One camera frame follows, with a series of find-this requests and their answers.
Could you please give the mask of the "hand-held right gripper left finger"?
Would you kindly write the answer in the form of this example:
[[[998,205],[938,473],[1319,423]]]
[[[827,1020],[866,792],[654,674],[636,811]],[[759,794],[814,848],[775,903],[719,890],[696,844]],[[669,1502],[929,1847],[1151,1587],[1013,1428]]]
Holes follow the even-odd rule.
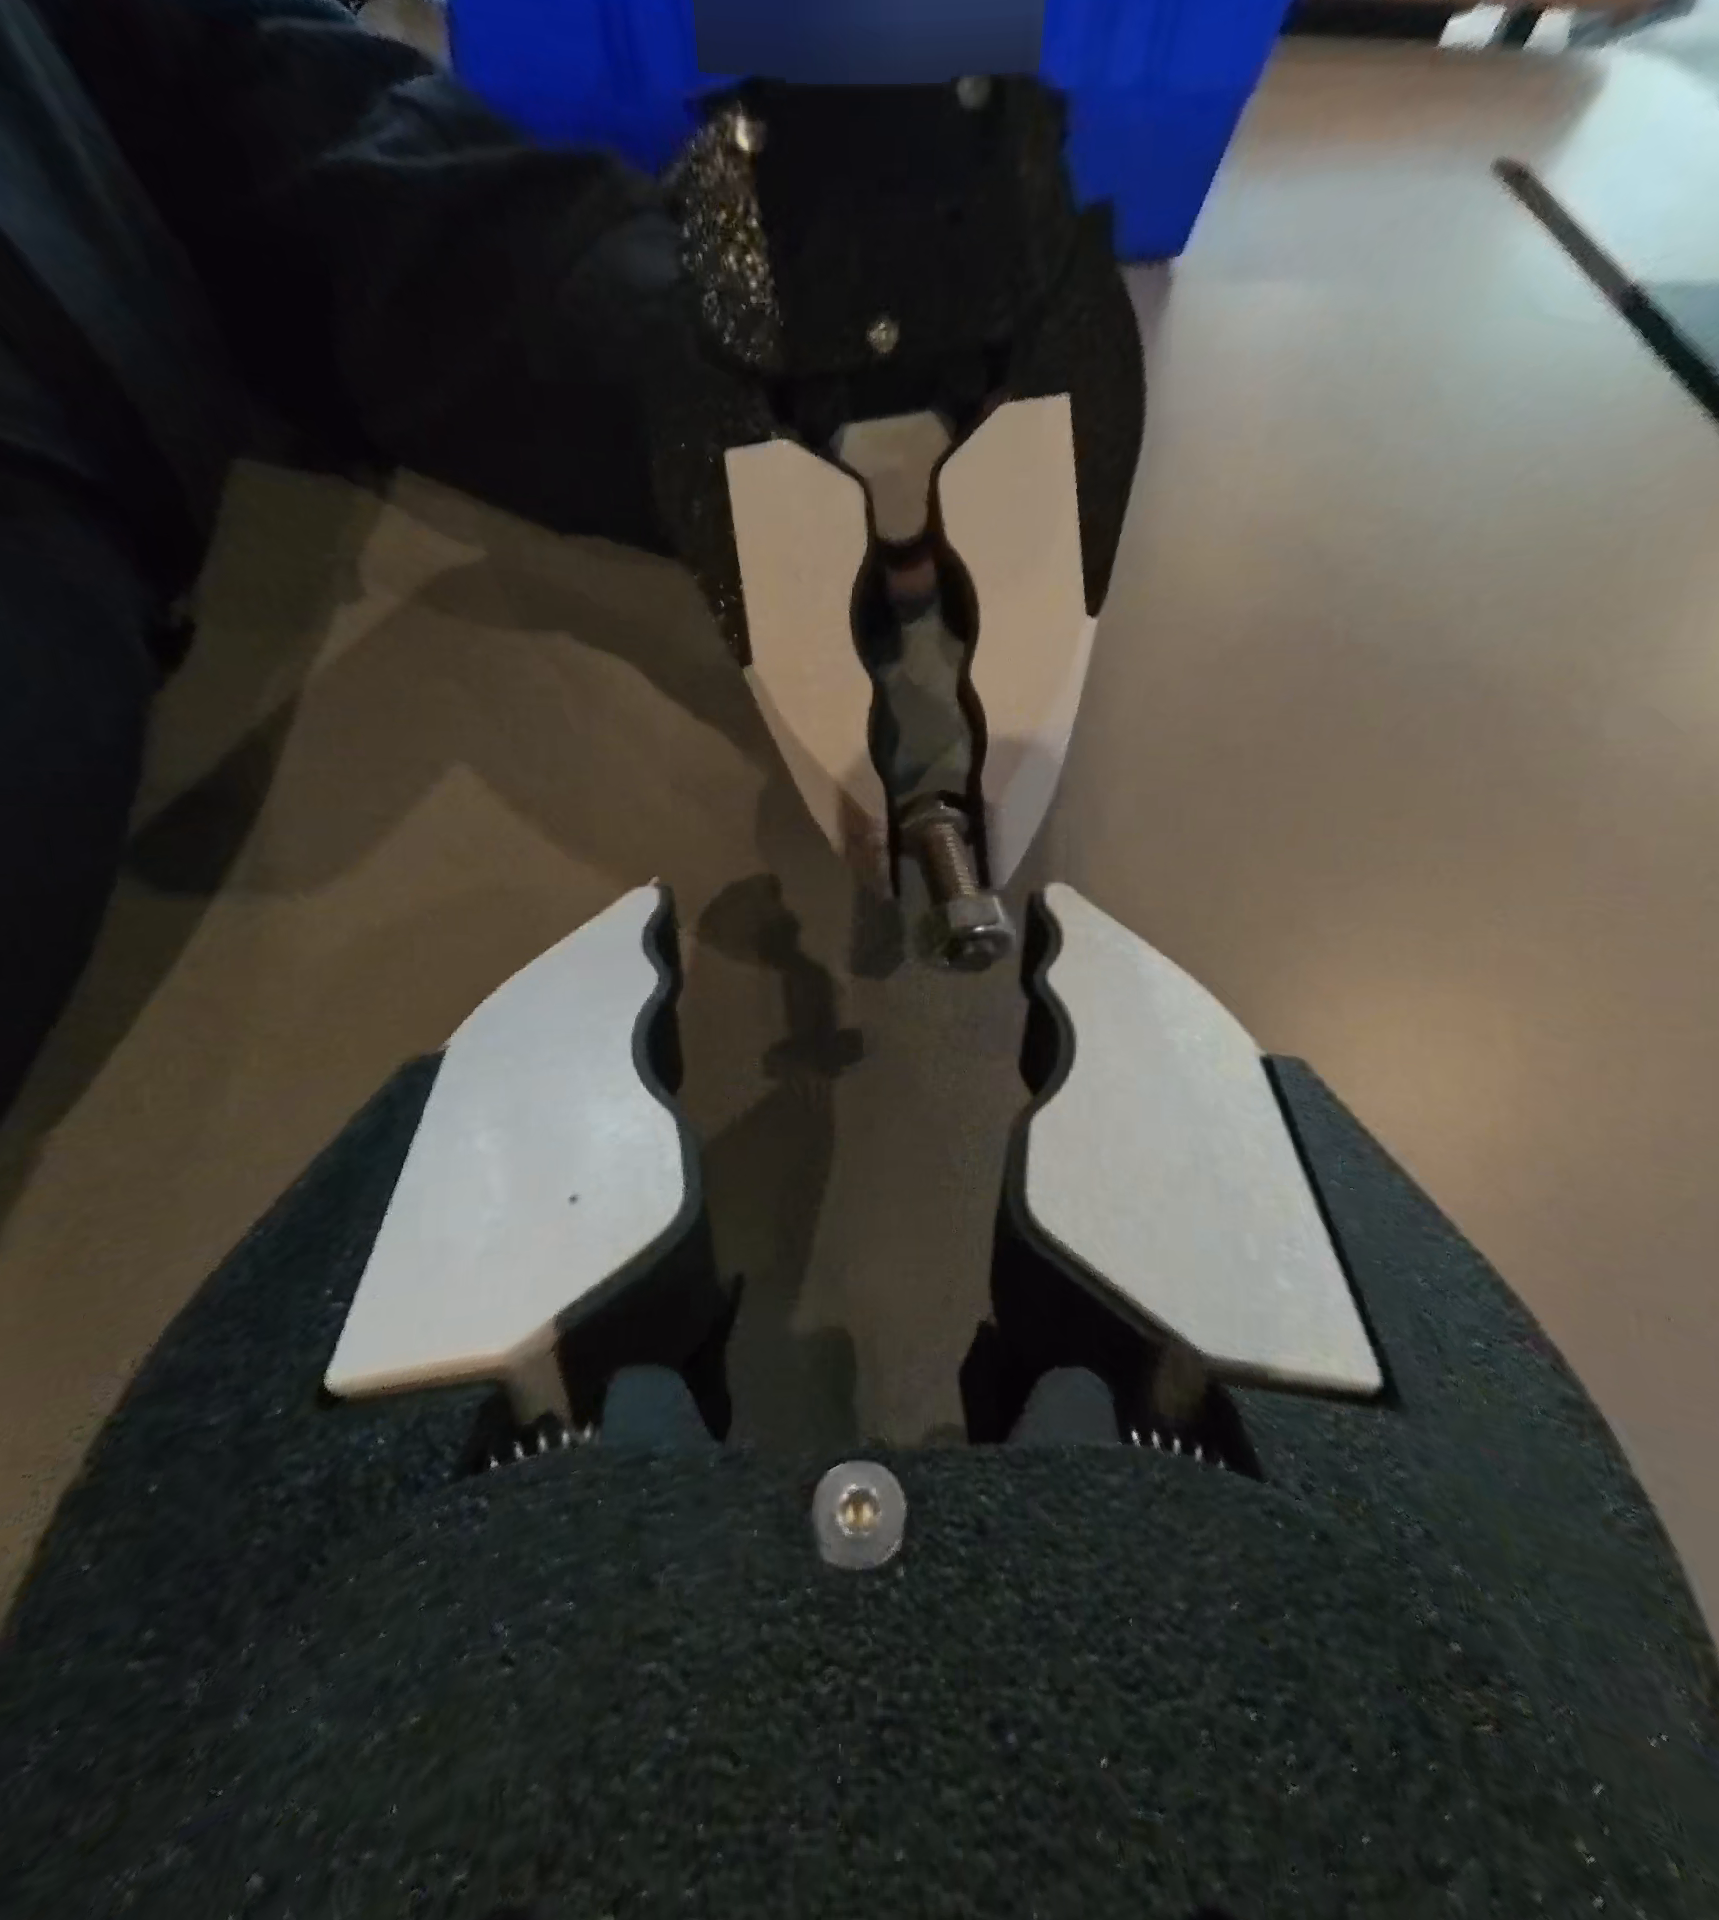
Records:
[[[722,1316],[681,1112],[676,906],[639,884],[452,1034],[323,1392],[500,1388],[518,1423],[603,1418],[631,1365],[685,1369]]]

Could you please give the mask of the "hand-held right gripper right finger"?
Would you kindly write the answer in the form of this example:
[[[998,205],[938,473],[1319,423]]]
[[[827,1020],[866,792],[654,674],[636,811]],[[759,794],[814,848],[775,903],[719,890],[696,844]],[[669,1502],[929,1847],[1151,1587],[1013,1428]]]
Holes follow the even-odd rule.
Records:
[[[1371,1406],[1384,1371],[1270,1058],[1069,882],[1029,903],[1028,1103],[1007,1158],[1007,1339],[1128,1423],[1222,1388]]]

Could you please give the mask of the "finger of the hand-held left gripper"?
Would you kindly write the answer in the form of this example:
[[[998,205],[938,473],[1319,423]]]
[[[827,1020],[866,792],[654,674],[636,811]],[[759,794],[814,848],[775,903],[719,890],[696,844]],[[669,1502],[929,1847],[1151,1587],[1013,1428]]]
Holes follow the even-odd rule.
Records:
[[[967,690],[991,881],[1011,884],[1061,787],[1099,628],[1070,400],[999,403],[938,467],[936,503],[975,615]]]
[[[891,809],[871,751],[873,680],[856,636],[871,565],[861,482],[805,444],[726,454],[746,683],[803,806],[857,884],[884,898]]]

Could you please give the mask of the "steel hex bolt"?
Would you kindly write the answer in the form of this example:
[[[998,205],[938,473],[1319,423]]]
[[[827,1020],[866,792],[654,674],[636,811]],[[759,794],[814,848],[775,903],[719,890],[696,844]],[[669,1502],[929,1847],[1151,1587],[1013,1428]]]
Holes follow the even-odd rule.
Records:
[[[919,954],[951,974],[939,958],[943,906],[975,894],[1001,897],[982,875],[967,811],[954,801],[929,796],[913,803],[900,813],[898,841],[900,853],[919,872],[921,906],[915,916]]]

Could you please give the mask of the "blue plastic bin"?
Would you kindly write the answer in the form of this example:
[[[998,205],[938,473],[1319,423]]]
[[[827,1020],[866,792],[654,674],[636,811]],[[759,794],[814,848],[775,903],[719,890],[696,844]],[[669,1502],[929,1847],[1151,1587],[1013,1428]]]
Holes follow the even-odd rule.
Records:
[[[660,174],[741,80],[1039,79],[1069,110],[1080,205],[1128,267],[1179,258],[1289,2],[453,2],[459,80],[536,137]]]

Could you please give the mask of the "person's left forearm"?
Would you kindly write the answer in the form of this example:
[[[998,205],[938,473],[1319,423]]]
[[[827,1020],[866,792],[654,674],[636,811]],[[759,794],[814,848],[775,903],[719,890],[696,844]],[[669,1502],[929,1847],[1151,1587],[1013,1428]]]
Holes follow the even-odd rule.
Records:
[[[79,6],[57,37],[236,369],[302,434],[567,537],[676,551],[676,236],[339,6]]]

